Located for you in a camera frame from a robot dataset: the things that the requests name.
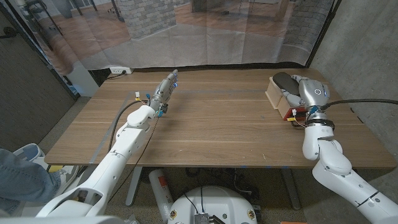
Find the table top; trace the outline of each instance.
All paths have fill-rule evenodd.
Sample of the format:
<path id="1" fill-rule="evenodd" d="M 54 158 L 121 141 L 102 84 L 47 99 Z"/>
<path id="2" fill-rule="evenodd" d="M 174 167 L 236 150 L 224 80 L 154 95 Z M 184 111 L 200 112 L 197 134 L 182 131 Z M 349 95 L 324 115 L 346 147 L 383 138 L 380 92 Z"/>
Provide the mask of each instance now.
<path id="1" fill-rule="evenodd" d="M 109 127 L 118 111 L 135 100 L 135 91 L 140 91 L 141 98 L 146 93 L 152 95 L 170 73 L 144 71 L 104 82 L 45 161 L 51 165 L 98 164 L 108 151 Z M 304 130 L 283 121 L 264 94 L 269 77 L 278 72 L 319 80 L 329 86 L 330 101 L 341 99 L 312 69 L 180 71 L 169 110 L 159 118 L 138 165 L 312 168 L 316 161 L 307 160 L 302 153 Z M 136 104 L 125 111 L 117 129 L 138 107 Z M 332 106 L 327 115 L 335 123 L 335 139 L 353 167 L 396 166 L 393 156 L 351 112 L 349 105 Z M 128 164 L 137 162 L 144 146 Z"/>

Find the robotic arm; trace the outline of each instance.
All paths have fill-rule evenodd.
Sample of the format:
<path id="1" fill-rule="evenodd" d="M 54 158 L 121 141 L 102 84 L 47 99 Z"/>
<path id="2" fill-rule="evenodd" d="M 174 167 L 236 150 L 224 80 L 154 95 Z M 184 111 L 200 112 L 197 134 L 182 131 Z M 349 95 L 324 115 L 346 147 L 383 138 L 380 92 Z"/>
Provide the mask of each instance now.
<path id="1" fill-rule="evenodd" d="M 102 215 L 109 196 L 129 158 L 143 145 L 149 120 L 154 119 L 177 86 L 174 70 L 157 87 L 149 105 L 143 105 L 127 117 L 118 130 L 116 142 L 90 177 L 78 187 L 55 197 L 37 217 L 93 217 Z M 83 200 L 75 200 L 84 195 Z"/>
<path id="2" fill-rule="evenodd" d="M 398 223 L 398 205 L 355 173 L 343 155 L 342 146 L 333 139 L 334 124 L 320 109 L 330 97 L 328 87 L 303 78 L 299 90 L 305 109 L 309 111 L 303 153 L 312 161 L 319 159 L 312 170 L 314 178 L 347 199 L 371 223 Z"/>

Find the curtain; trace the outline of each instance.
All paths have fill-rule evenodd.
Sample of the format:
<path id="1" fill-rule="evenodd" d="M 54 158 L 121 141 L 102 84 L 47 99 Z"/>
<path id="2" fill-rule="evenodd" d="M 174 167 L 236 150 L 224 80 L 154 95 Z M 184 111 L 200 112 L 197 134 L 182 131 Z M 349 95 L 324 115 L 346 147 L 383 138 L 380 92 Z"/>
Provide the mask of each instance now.
<path id="1" fill-rule="evenodd" d="M 332 5 L 332 0 L 0 1 L 16 8 L 61 75 L 76 62 L 87 70 L 305 65 Z"/>

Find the blue jeans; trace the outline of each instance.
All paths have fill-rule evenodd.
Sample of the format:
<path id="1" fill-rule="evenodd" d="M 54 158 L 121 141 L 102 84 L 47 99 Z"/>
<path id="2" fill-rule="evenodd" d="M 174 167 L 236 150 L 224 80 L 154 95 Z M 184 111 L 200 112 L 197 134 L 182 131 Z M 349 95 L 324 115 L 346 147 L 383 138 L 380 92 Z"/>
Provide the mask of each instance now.
<path id="1" fill-rule="evenodd" d="M 12 213 L 20 201 L 48 202 L 61 185 L 60 174 L 0 149 L 0 209 Z"/>

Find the power strip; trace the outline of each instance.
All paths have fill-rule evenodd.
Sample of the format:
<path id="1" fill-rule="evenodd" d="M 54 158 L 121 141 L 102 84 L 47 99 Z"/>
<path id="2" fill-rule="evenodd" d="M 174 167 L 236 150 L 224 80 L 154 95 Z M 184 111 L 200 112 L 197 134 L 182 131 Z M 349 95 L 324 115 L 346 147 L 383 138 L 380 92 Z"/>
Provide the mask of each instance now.
<path id="1" fill-rule="evenodd" d="M 134 69 L 126 68 L 126 67 L 112 67 L 109 68 L 112 74 L 119 75 L 122 74 L 123 71 L 126 71 L 126 74 L 131 74 Z"/>

